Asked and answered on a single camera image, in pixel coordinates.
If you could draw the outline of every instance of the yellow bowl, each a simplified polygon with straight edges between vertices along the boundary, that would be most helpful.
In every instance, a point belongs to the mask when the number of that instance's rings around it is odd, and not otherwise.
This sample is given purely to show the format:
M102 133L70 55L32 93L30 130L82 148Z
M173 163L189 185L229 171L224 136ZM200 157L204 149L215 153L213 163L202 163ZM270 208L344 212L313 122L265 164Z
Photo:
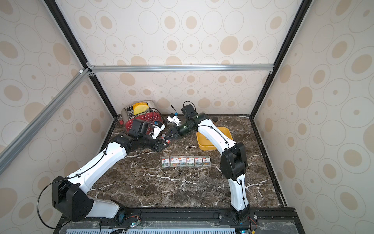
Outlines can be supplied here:
M223 134L225 134L231 140L233 137L231 136L230 130L226 127L217 127ZM196 132L197 143L201 150L215 150L217 149L211 142L208 140L203 134Z

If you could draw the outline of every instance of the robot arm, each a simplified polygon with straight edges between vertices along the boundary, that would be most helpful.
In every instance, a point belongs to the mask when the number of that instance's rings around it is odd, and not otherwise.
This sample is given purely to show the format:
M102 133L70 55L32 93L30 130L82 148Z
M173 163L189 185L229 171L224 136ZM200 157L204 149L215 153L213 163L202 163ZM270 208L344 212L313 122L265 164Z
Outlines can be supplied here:
M182 112L186 116L186 123L173 127L165 139L178 139L198 130L213 143L221 155L220 170L229 181L232 211L241 220L247 216L246 209L249 209L244 184L247 157L243 143L228 138L205 113L197 114L191 104L184 106Z
M147 134L148 122L134 120L129 134L118 134L100 152L67 179L58 176L52 183L52 205L58 211L77 222L86 217L115 218L121 223L125 217L121 204L87 196L94 183L116 162L137 148L149 148L159 152L168 147L162 139L153 139Z

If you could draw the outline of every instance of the wall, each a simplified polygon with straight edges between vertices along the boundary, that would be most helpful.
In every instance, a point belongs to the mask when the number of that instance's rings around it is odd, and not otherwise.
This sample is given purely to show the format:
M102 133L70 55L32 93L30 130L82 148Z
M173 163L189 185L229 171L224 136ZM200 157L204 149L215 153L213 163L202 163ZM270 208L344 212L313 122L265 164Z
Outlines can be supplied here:
M77 74L81 65L47 9L35 0L0 2L0 152ZM49 234L37 196L58 175L92 159L112 122L86 78L0 175L0 233ZM50 188L43 220L56 226Z
M0 175L0 233L53 232L36 214L37 197L55 177L66 177L97 155L113 120L89 82L82 82ZM55 227L61 214L51 202L49 187L39 211Z
M96 65L272 63L300 0L58 0Z
M255 118L306 233L374 230L373 24L373 1L315 1Z
M0 153L81 65L36 0L0 4Z
M248 114L268 71L97 73L118 114L134 102L153 100L164 114L181 114L184 101L206 114Z

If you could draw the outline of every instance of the brown marble surface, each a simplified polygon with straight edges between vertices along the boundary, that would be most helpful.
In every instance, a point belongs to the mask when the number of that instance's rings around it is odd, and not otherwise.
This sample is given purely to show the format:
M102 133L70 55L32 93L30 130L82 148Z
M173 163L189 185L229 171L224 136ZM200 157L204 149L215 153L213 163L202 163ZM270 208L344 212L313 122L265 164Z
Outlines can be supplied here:
M244 116L218 116L216 126L227 127L246 147L246 195L251 207L278 207L279 202L251 123ZM112 137L125 130L117 123ZM210 167L161 167L161 156L209 155ZM89 196L115 200L128 207L230 207L230 188L219 170L220 155L202 151L196 134L172 140L162 152L139 149L112 166L92 187Z

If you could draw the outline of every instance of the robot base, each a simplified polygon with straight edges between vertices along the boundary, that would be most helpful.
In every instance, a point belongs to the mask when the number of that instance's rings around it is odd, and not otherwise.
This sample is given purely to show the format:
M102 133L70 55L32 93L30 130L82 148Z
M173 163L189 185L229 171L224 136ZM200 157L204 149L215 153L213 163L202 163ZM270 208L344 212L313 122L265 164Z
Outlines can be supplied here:
M237 211L231 204L230 204L231 216L234 220L238 223L245 222L246 217L248 217L248 213L251 212L251 206L248 204L247 207L243 210Z

